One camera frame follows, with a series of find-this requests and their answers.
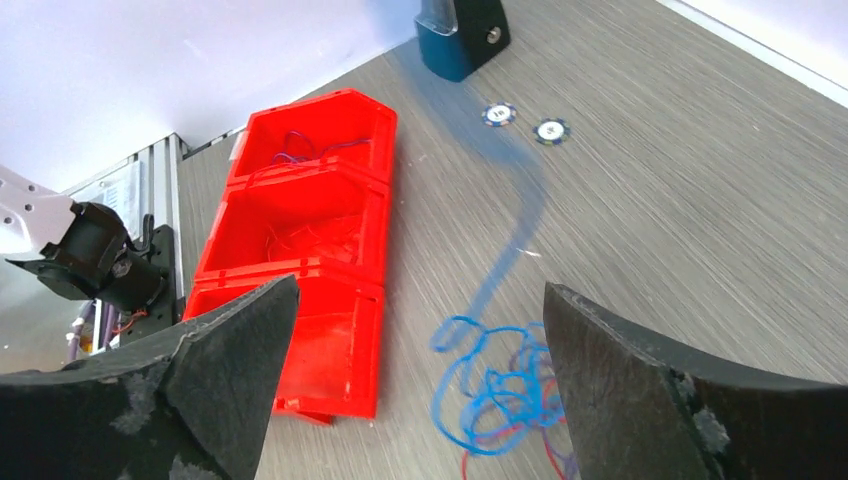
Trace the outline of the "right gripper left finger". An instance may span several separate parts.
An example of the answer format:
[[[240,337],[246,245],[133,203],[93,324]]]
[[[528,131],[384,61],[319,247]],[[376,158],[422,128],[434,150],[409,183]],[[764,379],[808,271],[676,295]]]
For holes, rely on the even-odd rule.
[[[5,479],[251,479],[300,304],[275,278],[53,372],[1,378]]]

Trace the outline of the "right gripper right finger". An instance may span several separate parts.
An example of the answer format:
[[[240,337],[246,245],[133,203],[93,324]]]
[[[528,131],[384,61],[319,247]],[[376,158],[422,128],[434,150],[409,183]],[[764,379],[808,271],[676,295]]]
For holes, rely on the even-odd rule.
[[[843,479],[847,389],[752,368],[545,287],[543,323],[585,479]]]

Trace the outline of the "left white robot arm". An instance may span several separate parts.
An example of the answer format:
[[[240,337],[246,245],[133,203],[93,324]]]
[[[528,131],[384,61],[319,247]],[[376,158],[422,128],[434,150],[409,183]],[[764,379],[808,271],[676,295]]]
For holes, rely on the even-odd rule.
[[[178,322],[175,238],[143,217],[133,239],[119,215],[1,170],[1,255],[68,300],[101,300],[155,328]]]

